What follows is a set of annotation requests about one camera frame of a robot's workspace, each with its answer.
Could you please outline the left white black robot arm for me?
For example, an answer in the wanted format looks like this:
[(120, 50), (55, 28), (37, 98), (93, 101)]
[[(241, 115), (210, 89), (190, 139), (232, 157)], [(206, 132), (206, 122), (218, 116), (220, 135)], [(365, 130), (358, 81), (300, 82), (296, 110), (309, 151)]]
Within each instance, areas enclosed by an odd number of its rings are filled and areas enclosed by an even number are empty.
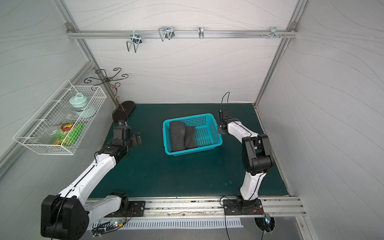
[(86, 230), (102, 236), (122, 228), (133, 217), (144, 215), (144, 201), (129, 201), (124, 193), (112, 192), (105, 198), (86, 204), (92, 191), (125, 157), (131, 147), (142, 143), (139, 132), (119, 127), (114, 137), (95, 152), (93, 162), (68, 187), (49, 195), (41, 206), (41, 236), (51, 240), (79, 240)]

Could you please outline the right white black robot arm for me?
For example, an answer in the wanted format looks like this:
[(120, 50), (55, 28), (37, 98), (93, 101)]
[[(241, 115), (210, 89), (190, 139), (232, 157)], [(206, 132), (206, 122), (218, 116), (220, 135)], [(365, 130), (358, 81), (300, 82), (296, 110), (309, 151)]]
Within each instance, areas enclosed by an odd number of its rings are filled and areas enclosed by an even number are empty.
[(251, 131), (237, 119), (221, 120), (219, 133), (231, 135), (242, 144), (246, 173), (239, 200), (244, 205), (253, 205), (259, 197), (263, 179), (275, 164), (269, 137)]

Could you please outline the dark grey long pants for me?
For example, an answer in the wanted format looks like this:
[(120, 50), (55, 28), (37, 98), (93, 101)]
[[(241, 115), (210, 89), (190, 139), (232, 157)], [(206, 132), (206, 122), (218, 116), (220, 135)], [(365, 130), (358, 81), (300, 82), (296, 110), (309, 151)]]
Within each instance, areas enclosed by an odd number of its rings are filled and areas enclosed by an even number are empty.
[(188, 127), (184, 122), (170, 122), (171, 147), (173, 152), (197, 148), (196, 127)]

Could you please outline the teal plastic basket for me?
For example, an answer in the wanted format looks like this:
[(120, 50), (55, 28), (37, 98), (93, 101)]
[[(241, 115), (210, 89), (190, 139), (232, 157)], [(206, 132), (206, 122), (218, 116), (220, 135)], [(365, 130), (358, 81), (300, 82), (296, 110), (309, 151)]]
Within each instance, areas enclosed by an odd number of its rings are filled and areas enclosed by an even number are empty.
[[(172, 150), (170, 122), (173, 121), (180, 121), (187, 127), (196, 128), (194, 136), (196, 148), (178, 152)], [(166, 154), (174, 157), (213, 150), (223, 144), (223, 139), (218, 133), (218, 124), (210, 113), (165, 120), (163, 122), (163, 140)]]

